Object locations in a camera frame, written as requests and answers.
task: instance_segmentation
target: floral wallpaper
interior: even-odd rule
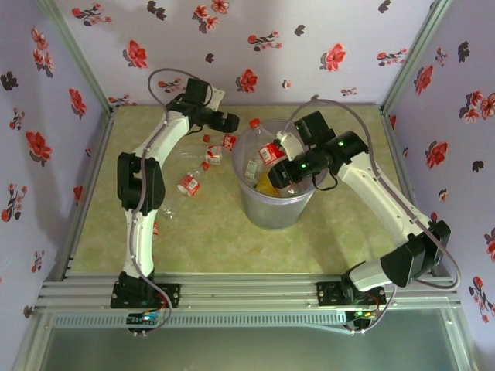
[[[151,71],[187,70],[226,104],[296,104],[318,94],[381,104],[432,0],[52,0],[110,104],[155,104]],[[152,87],[163,100],[160,73]],[[424,85],[428,74],[422,77]]]
[[[12,369],[66,242],[101,106],[33,0],[2,1],[0,369]]]
[[[493,31],[488,14],[491,0],[453,2],[390,118],[420,208],[452,229],[482,369],[495,363],[495,39],[480,37]]]

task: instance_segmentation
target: gray cable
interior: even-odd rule
[[[301,109],[303,109],[304,107],[312,106],[312,105],[319,104],[319,103],[333,104],[333,105],[342,107],[344,110],[346,110],[347,112],[349,112],[350,114],[352,114],[354,116],[354,118],[356,118],[357,122],[359,122],[360,125],[361,125],[361,127],[363,128],[364,134],[366,135],[367,146],[368,146],[369,151],[370,151],[371,168],[373,169],[373,173],[374,173],[375,177],[378,179],[378,181],[380,182],[380,184],[385,188],[385,190],[388,192],[388,194],[395,200],[395,202],[397,202],[397,204],[405,211],[405,213],[408,215],[408,217],[411,218],[411,221],[414,222],[426,234],[426,236],[428,236],[428,238],[430,240],[433,241],[433,243],[438,247],[438,249],[440,251],[442,251],[442,253],[450,261],[452,261],[452,264],[453,264],[454,269],[456,271],[456,279],[454,280],[454,283],[453,284],[450,284],[448,286],[442,286],[442,285],[439,285],[439,284],[433,284],[431,282],[425,282],[425,281],[422,281],[422,280],[416,280],[416,281],[419,282],[419,283],[421,283],[421,284],[424,284],[426,286],[429,286],[431,288],[439,288],[439,289],[442,289],[442,290],[453,290],[453,289],[458,288],[458,286],[460,285],[461,277],[462,277],[461,276],[461,271],[459,269],[459,266],[457,265],[456,261],[454,260],[453,256],[450,254],[450,252],[448,252],[447,249],[440,243],[440,241],[433,235],[433,233],[431,233],[428,230],[428,228],[425,225],[423,225],[423,223],[421,223],[419,221],[418,217],[408,208],[408,206],[405,203],[402,202],[401,198],[381,178],[380,172],[378,171],[377,164],[376,164],[375,159],[374,159],[373,143],[371,142],[370,132],[369,132],[366,124],[364,123],[363,119],[352,108],[350,108],[349,106],[347,106],[344,103],[340,103],[340,102],[337,102],[335,100],[315,98],[313,100],[310,100],[309,102],[306,102],[306,103],[300,105],[294,111],[294,113],[288,119],[287,125],[285,126],[285,128],[284,128],[283,131],[285,131],[288,128],[288,126],[293,123],[292,120],[294,119],[294,116],[296,116],[297,113],[301,111]]]
[[[165,113],[165,120],[162,123],[162,126],[160,126],[159,130],[152,136],[152,138],[148,141],[148,143],[145,146],[145,149],[142,152],[141,155],[141,176],[142,176],[142,186],[141,186],[141,197],[139,198],[138,205],[136,209],[132,210],[132,220],[131,220],[131,229],[129,230],[129,253],[131,254],[131,260],[132,260],[132,265],[134,265],[134,268],[138,272],[139,276],[147,283],[149,284],[152,288],[157,290],[158,293],[161,294],[161,296],[164,297],[164,299],[167,302],[167,305],[169,306],[169,315],[162,320],[162,322],[156,326],[155,328],[152,328],[148,330],[146,333],[151,333],[162,326],[166,324],[170,318],[172,317],[172,302],[170,301],[170,297],[154,282],[150,281],[141,271],[141,268],[138,265],[138,262],[136,261],[136,256],[135,256],[135,248],[134,248],[134,233],[135,233],[135,224],[137,222],[138,218],[138,213],[139,210],[141,210],[143,204],[145,203],[145,197],[146,197],[146,171],[145,171],[145,160],[146,160],[146,153],[150,150],[152,147],[153,143],[157,139],[158,136],[166,129],[168,123],[169,123],[169,112],[166,109],[166,105],[153,93],[152,86],[151,86],[151,81],[152,77],[155,76],[158,72],[178,72],[178,73],[183,73],[189,77],[192,77],[194,79],[200,80],[198,77],[192,75],[191,73],[188,73],[186,71],[178,70],[175,68],[160,68],[158,70],[154,70],[151,72],[148,76],[148,91],[151,94],[151,96],[163,107],[163,111]]]

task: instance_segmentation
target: yellow object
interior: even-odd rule
[[[270,183],[268,172],[261,176],[255,188],[258,192],[264,193],[267,196],[278,197],[277,189],[273,188],[273,185]]]

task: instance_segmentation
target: glass panel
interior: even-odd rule
[[[439,311],[391,311],[365,336],[312,328],[54,329],[44,370],[457,370]]]

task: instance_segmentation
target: red bottle cap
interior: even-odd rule
[[[253,120],[249,121],[249,126],[253,129],[257,128],[258,126],[260,126],[260,119],[259,118],[254,118]]]

